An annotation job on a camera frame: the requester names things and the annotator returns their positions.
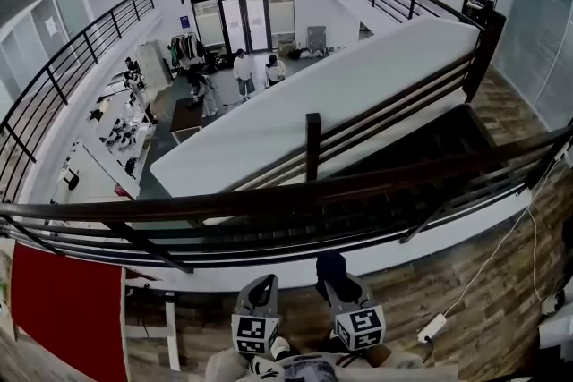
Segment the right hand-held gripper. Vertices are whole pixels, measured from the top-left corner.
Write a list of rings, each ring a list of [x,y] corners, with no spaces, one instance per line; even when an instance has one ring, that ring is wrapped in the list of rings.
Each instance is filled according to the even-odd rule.
[[[355,281],[355,305],[360,310],[351,311],[354,307],[354,287],[351,282],[346,279],[335,284],[325,281],[324,284],[331,312],[337,315],[334,332],[345,347],[350,352],[356,352],[381,344],[386,322],[382,307],[375,306],[370,286]]]

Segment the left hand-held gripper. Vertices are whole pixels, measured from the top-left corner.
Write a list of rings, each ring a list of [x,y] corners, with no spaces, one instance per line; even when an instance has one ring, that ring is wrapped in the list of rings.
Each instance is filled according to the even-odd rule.
[[[237,352],[267,354],[278,337],[278,278],[260,276],[238,294],[231,328]]]

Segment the dark blue cloth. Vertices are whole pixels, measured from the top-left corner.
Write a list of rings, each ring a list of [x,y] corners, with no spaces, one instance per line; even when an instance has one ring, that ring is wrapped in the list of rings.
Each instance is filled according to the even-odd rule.
[[[347,276],[346,259],[340,253],[328,251],[320,254],[316,260],[316,274],[316,290],[329,305],[331,302],[327,284],[342,302],[358,303],[362,288]]]

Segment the dark wooden railing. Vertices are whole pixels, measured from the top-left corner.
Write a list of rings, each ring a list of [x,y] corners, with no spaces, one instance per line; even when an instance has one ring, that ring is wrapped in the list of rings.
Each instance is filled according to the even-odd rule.
[[[415,236],[532,188],[573,125],[492,149],[273,188],[94,204],[0,204],[0,241],[131,267],[243,267]]]

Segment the person's left forearm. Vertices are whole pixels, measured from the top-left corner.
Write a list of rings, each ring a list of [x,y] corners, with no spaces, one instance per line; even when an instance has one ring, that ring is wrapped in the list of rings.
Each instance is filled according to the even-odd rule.
[[[205,382],[236,382],[248,369],[249,362],[234,348],[212,355],[205,369]]]

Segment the person's right forearm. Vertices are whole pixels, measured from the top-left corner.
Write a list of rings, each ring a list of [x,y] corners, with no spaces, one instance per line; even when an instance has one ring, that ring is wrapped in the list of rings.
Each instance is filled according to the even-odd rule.
[[[416,353],[394,352],[381,344],[364,355],[378,382],[458,382],[456,366],[426,367]]]

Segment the person's white shoe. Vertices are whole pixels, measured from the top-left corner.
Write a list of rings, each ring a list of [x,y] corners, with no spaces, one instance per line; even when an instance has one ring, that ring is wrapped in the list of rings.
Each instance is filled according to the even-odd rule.
[[[292,355],[290,343],[282,336],[278,336],[274,340],[270,352],[275,361],[283,360]]]

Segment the person's white printed jacket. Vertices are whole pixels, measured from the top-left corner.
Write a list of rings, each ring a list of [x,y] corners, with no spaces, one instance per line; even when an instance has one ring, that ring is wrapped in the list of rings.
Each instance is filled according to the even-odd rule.
[[[244,378],[251,382],[380,382],[366,361],[351,354],[310,353],[280,360],[254,357]]]

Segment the white power strip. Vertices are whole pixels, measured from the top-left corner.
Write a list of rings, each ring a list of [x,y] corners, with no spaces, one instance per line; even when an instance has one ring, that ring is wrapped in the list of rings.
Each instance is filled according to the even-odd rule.
[[[444,327],[447,319],[443,314],[437,314],[418,334],[417,340],[421,344],[429,343]]]

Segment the red covered table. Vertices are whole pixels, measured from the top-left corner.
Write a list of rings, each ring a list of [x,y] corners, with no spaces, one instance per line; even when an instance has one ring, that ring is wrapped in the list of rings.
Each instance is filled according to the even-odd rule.
[[[135,270],[90,262],[20,242],[13,252],[10,311],[20,330],[59,360],[96,382],[130,382],[127,338],[164,338],[169,365],[180,370],[175,306],[166,304],[166,324],[125,323],[125,289],[148,282]]]

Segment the dark wooden staircase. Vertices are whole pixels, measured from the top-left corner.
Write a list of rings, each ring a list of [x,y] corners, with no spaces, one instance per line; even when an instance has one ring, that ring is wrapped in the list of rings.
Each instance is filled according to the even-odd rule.
[[[338,176],[476,153],[494,145],[471,107],[458,106],[390,146],[346,167],[338,172]],[[531,164],[523,166],[519,160],[503,162],[465,175],[437,178],[410,188],[295,212],[283,224],[269,220],[258,222],[250,216],[237,217],[226,221],[227,232],[213,240],[224,243],[266,243],[272,240],[277,245],[284,245],[288,239],[317,242],[377,230],[387,234],[413,231],[497,191],[513,188],[531,168]]]

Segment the dark brown counter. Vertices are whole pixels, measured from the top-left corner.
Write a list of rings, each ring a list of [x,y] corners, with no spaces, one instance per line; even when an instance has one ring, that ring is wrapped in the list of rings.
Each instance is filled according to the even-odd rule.
[[[202,102],[192,102],[189,98],[177,100],[169,129],[176,143],[183,143],[201,128]]]

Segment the white desk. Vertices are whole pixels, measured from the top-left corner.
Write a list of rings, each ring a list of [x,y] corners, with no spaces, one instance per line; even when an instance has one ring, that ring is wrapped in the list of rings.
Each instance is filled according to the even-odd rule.
[[[538,332],[541,349],[573,342],[573,303],[543,321]]]

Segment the light wooden table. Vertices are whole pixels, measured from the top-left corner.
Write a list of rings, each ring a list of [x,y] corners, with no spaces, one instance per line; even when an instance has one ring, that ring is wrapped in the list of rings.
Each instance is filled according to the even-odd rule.
[[[0,237],[0,330],[16,341],[16,332],[10,309],[15,240]]]

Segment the white lockers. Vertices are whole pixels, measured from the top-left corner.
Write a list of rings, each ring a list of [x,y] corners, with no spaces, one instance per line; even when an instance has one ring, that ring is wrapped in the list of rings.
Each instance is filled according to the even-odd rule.
[[[164,62],[157,40],[138,45],[135,48],[135,60],[150,89],[161,91],[171,84],[171,73]]]

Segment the grey metal cabinet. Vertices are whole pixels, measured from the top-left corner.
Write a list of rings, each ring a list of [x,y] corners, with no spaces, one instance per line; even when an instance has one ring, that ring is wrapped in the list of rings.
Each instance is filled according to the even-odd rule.
[[[325,26],[307,27],[307,48],[311,52],[324,52],[328,48]]]

